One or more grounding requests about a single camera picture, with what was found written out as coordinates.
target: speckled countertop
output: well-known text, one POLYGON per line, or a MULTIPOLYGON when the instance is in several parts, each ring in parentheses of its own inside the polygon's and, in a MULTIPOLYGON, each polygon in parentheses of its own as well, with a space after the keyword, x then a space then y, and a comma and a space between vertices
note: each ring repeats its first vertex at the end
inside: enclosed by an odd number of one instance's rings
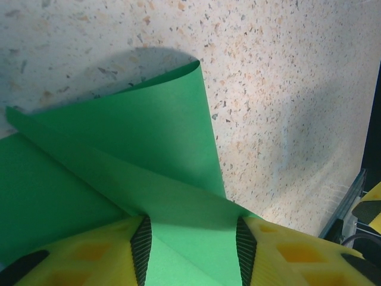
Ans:
POLYGON ((26 111, 202 61, 229 199, 317 235, 357 175, 380 1, 2 0, 0 137, 26 111))

